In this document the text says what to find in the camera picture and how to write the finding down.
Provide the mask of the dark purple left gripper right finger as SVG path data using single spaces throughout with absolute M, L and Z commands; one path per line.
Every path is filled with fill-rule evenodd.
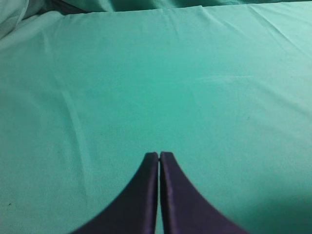
M 171 152 L 160 155 L 160 204 L 165 234 L 246 234 L 195 188 Z

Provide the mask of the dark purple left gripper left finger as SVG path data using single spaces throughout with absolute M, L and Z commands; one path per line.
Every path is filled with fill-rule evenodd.
M 146 153 L 123 191 L 74 234 L 154 234 L 158 203 L 158 155 Z

